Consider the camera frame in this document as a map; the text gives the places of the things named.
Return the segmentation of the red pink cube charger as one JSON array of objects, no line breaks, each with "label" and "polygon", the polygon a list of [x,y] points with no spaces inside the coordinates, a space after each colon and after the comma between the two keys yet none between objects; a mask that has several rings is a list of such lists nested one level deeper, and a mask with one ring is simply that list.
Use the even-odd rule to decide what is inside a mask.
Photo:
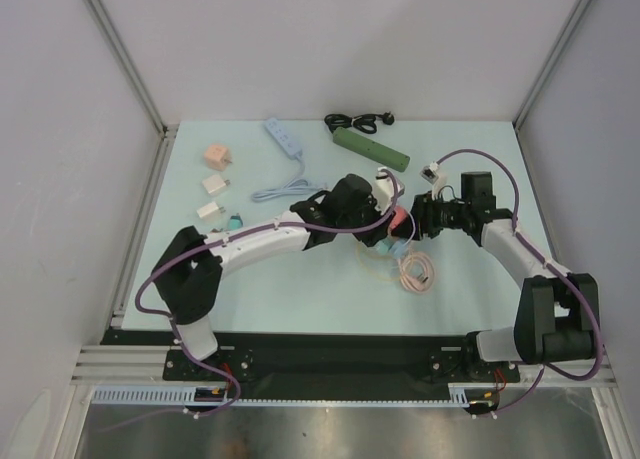
[{"label": "red pink cube charger", "polygon": [[397,239],[410,239],[413,236],[413,220],[405,208],[397,206],[394,209],[394,216],[389,224],[388,234]]}]

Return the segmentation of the green power strip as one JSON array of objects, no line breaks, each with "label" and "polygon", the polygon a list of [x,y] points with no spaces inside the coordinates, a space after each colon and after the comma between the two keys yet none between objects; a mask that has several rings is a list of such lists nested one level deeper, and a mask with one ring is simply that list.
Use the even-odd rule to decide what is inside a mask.
[{"label": "green power strip", "polygon": [[404,172],[410,157],[395,149],[345,128],[332,133],[334,144],[398,172]]}]

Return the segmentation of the teal plug adapter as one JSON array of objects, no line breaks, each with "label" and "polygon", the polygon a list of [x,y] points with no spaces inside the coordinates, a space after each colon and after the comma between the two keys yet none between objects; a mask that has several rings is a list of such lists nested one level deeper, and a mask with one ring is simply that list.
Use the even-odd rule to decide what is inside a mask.
[{"label": "teal plug adapter", "polygon": [[241,229],[243,226],[244,222],[240,214],[233,214],[230,216],[227,223],[227,229],[229,231]]}]

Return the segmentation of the white Honor charger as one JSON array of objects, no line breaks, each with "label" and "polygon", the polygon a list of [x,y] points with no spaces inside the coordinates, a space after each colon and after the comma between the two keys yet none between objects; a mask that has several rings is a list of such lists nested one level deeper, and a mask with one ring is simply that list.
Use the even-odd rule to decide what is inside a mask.
[{"label": "white Honor charger", "polygon": [[209,176],[202,181],[203,188],[211,197],[215,197],[223,193],[230,184],[231,182],[228,179],[224,179],[218,174]]}]

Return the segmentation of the pink deer cube socket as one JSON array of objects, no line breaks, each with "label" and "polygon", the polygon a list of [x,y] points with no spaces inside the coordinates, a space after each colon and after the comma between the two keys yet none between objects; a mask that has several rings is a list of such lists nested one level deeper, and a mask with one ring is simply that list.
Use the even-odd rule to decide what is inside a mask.
[{"label": "pink deer cube socket", "polygon": [[231,151],[227,146],[212,144],[204,152],[206,165],[216,171],[225,171],[232,163]]}]

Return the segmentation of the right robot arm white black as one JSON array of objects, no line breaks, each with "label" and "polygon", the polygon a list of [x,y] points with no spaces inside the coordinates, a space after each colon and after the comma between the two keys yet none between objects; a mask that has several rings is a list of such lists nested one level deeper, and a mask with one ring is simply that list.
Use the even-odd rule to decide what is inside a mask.
[{"label": "right robot arm white black", "polygon": [[498,362],[547,366],[575,381],[598,372],[603,359],[598,285],[590,274],[570,271],[546,258],[520,231],[513,211],[500,208],[488,172],[461,176],[461,195],[445,200],[444,175],[426,167],[428,193],[414,199],[411,215],[418,238],[461,230],[493,256],[519,287],[513,326],[469,334],[472,348],[461,355],[463,372],[484,380]]}]

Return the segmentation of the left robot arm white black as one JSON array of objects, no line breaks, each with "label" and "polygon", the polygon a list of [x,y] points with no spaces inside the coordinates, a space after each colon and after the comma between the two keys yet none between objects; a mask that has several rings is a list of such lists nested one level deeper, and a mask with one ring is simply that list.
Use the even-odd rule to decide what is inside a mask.
[{"label": "left robot arm white black", "polygon": [[302,252],[349,234],[373,247],[386,238],[403,183],[388,169],[373,182],[348,174],[330,190],[320,190],[285,212],[253,227],[200,233],[181,229],[152,269],[147,285],[156,288],[185,367],[199,379],[220,367],[219,343],[209,321],[223,278],[273,256]]}]

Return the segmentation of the light blue cube charger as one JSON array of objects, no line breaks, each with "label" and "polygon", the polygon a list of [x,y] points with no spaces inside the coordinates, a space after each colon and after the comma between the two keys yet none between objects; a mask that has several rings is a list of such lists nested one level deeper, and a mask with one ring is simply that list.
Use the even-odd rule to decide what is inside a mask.
[{"label": "light blue cube charger", "polygon": [[394,258],[398,259],[398,258],[401,258],[406,253],[406,249],[407,249],[407,245],[405,242],[397,241],[390,248],[389,252]]}]

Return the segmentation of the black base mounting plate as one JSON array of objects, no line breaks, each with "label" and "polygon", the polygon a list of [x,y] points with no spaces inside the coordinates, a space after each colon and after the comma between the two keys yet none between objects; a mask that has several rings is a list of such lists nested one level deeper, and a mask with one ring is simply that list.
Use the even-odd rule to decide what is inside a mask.
[{"label": "black base mounting plate", "polygon": [[387,336],[345,334],[218,334],[219,349],[205,365],[193,364],[177,350],[165,355],[167,382],[248,385],[265,389],[282,384],[295,389],[328,384],[369,389],[387,384],[418,390],[421,384],[519,382],[519,370],[505,362],[484,362],[465,336]]}]

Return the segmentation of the left aluminium frame post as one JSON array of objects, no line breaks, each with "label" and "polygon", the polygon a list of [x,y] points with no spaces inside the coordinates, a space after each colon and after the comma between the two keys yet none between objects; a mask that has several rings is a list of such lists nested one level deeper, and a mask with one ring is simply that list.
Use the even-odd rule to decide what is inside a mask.
[{"label": "left aluminium frame post", "polygon": [[162,139],[174,138],[178,126],[167,124],[162,119],[160,111],[103,0],[83,0],[83,2],[154,130]]}]

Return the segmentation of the aluminium frame post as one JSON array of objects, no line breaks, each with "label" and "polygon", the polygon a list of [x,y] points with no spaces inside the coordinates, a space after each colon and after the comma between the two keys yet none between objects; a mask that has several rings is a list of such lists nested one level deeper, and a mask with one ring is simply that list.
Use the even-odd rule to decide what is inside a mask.
[{"label": "aluminium frame post", "polygon": [[162,139],[174,138],[178,126],[167,124],[162,119],[160,111],[103,0],[83,0],[83,2],[154,130]]},{"label": "aluminium frame post", "polygon": [[594,1],[595,0],[576,0],[572,6],[568,17],[564,21],[549,53],[543,61],[542,67],[515,114],[512,126],[516,134],[520,132],[544,90],[550,84],[557,67],[568,52],[572,41]]}]

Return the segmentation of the right aluminium frame post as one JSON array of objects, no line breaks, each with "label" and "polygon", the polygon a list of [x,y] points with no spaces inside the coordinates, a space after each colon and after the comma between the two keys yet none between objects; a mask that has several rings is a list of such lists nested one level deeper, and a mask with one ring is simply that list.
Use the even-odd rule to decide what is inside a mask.
[{"label": "right aluminium frame post", "polygon": [[542,67],[515,114],[512,126],[516,134],[520,132],[544,90],[550,84],[557,67],[568,52],[572,41],[594,1],[595,0],[576,0],[572,6],[568,17],[564,21],[549,53],[543,61]]}]

